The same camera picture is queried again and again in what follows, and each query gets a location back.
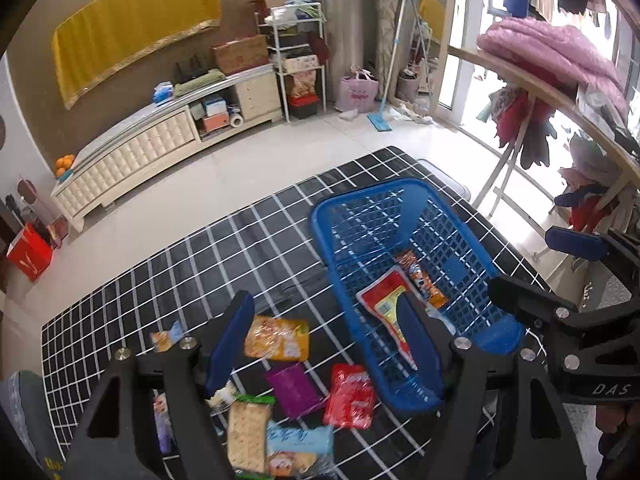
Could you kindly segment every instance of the gold fringe trim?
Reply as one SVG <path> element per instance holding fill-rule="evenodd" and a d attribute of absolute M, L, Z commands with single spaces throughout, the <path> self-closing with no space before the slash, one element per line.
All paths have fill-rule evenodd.
<path fill-rule="evenodd" d="M 156 42 L 150 44 L 149 46 L 146 46 L 142 50 L 139 50 L 135 54 L 132 54 L 132 56 L 126 57 L 121 62 L 116 63 L 115 65 L 110 67 L 108 70 L 105 70 L 104 72 L 102 72 L 98 77 L 93 79 L 87 86 L 85 86 L 84 88 L 82 88 L 81 90 L 73 94 L 68 100 L 66 100 L 65 108 L 67 110 L 71 110 L 71 107 L 74 104 L 76 104 L 76 101 L 78 101 L 78 99 L 81 98 L 84 94 L 86 94 L 90 90 L 93 90 L 105 79 L 112 76 L 119 70 L 126 68 L 131 63 L 134 63 L 135 61 L 142 59 L 143 57 L 148 56 L 149 54 L 154 53 L 156 50 L 160 50 L 162 47 L 165 47 L 172 43 L 177 43 L 177 41 L 184 40 L 185 38 L 188 38 L 190 36 L 193 36 L 194 34 L 202 32 L 206 28 L 219 27 L 219 26 L 220 26 L 220 20 L 206 20 L 204 22 L 198 23 L 197 25 L 193 25 L 193 27 L 190 27 L 187 30 L 182 30 L 180 32 L 176 32 L 175 34 L 172 34 L 171 36 L 167 36 L 166 38 L 157 40 Z"/>

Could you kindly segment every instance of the brown wall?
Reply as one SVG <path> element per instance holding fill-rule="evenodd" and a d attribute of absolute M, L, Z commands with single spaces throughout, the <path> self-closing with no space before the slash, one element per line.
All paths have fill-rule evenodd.
<path fill-rule="evenodd" d="M 250 0 L 222 0 L 220 27 L 164 47 L 129 65 L 83 95 L 66 110 L 51 53 L 55 28 L 92 0 L 38 0 L 7 50 L 15 92 L 42 155 L 54 165 L 124 117 L 151 102 L 158 82 L 171 80 L 174 63 L 193 54 L 209 59 L 209 46 L 255 34 Z"/>

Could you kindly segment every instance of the toilet paper roll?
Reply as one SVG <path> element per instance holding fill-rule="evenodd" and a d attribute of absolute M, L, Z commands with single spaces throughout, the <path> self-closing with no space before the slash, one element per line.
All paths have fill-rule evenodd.
<path fill-rule="evenodd" d="M 244 124 L 244 119 L 240 114 L 231 114 L 231 117 L 229 118 L 229 122 L 234 128 L 239 128 Z"/>

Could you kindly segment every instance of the red gift bag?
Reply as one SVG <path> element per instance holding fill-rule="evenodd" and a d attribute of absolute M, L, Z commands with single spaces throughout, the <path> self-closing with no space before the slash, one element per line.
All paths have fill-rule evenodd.
<path fill-rule="evenodd" d="M 341 112 L 357 109 L 358 113 L 370 112 L 375 108 L 374 100 L 378 92 L 378 80 L 371 72 L 351 67 L 351 76 L 343 77 L 338 89 L 335 107 Z"/>
<path fill-rule="evenodd" d="M 52 254 L 50 245 L 27 224 L 9 245 L 6 257 L 34 282 L 49 267 Z"/>

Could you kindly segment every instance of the metal screw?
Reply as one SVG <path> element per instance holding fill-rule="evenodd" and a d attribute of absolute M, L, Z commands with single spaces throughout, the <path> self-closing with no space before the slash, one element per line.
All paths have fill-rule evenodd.
<path fill-rule="evenodd" d="M 118 348 L 113 354 L 113 356 L 118 361 L 126 361 L 131 357 L 131 350 L 129 350 L 128 348 Z"/>
<path fill-rule="evenodd" d="M 567 370 L 577 370 L 580 366 L 580 358 L 577 355 L 569 354 L 564 358 L 564 367 Z"/>
<path fill-rule="evenodd" d="M 536 360 L 536 353 L 531 348 L 523 348 L 520 350 L 520 357 L 530 363 Z"/>
<path fill-rule="evenodd" d="M 198 342 L 196 341 L 196 339 L 194 337 L 191 337 L 190 335 L 180 339 L 180 348 L 182 348 L 183 350 L 191 350 L 192 348 L 195 348 L 197 344 Z"/>
<path fill-rule="evenodd" d="M 471 348 L 471 340 L 466 337 L 455 338 L 453 344 L 459 350 L 469 350 Z"/>
<path fill-rule="evenodd" d="M 569 317 L 569 309 L 565 308 L 564 306 L 559 306 L 558 308 L 556 308 L 556 316 L 558 316 L 560 319 L 567 319 Z"/>

